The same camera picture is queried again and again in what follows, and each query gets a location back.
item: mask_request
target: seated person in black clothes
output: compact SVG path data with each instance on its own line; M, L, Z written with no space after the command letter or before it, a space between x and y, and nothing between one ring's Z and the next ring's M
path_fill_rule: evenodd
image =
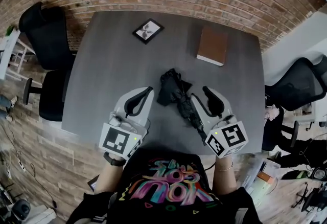
M280 134L277 144L282 150L290 153L285 156L280 156L281 153L276 155L274 161L282 168L292 168L301 164L316 168L322 166L327 160L326 140L296 140L294 147L291 148L291 140Z
M113 154L106 156L115 159L116 165L124 161ZM84 194L67 223L187 223L196 219L261 223L250 195L244 188L237 189L231 157L216 159L211 190L199 156L139 148L124 170L106 164L95 195Z

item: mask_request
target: white sneaker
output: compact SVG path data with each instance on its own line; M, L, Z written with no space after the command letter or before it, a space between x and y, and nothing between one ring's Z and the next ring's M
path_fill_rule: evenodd
M17 100L18 100L17 96L15 96L15 97L13 97L13 98L11 99L11 107L12 107L12 108L15 106Z
M5 119L8 120L9 122L12 122L12 116L10 116L10 115L7 115L7 116L5 117Z

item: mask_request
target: gray table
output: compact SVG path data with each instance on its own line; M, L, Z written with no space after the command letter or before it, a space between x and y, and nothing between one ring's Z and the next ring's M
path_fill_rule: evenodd
M152 18L164 30L147 45L132 32ZM202 27L226 32L228 49L223 67L196 59ZM202 100L204 85L222 93L242 120L249 143L241 153L261 149L264 130L264 76L258 38L223 25L177 15L112 11L94 14L81 42L69 81L62 129L83 141L98 143L118 98L138 87L152 86L155 99L145 145L164 145L196 154L212 154L194 128L179 115L176 104L156 103L160 76L175 68L193 84L189 93Z

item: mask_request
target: black watch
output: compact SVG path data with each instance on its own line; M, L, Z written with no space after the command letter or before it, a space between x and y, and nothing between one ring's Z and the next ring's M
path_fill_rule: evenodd
M107 162L109 162L113 166L122 167L126 163L126 160L118 161L118 160L112 159L111 157L109 157L109 153L107 153L107 152L104 153L103 157L106 159Z

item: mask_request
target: book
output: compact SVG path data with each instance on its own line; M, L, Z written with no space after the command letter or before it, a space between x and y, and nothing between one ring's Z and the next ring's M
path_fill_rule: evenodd
M226 33L218 33L212 30L211 27L205 26L202 30L197 58L218 66L224 65L227 38Z

